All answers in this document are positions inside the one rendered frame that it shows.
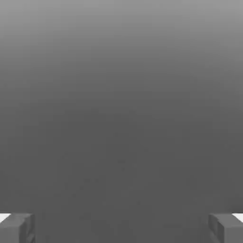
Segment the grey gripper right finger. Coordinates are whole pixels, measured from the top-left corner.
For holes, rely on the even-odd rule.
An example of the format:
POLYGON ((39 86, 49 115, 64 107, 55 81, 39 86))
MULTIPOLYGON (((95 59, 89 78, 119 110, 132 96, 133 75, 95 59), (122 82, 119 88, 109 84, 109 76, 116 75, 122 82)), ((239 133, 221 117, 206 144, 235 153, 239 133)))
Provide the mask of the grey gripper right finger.
POLYGON ((209 214, 212 243, 243 243, 243 213, 209 214))

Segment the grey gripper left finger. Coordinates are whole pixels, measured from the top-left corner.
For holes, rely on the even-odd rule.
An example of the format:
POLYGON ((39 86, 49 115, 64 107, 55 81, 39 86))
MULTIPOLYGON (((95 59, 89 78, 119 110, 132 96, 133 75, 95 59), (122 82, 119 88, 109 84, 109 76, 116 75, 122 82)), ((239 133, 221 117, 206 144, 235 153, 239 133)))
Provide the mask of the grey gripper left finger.
POLYGON ((0 213, 0 243, 36 243, 35 215, 0 213))

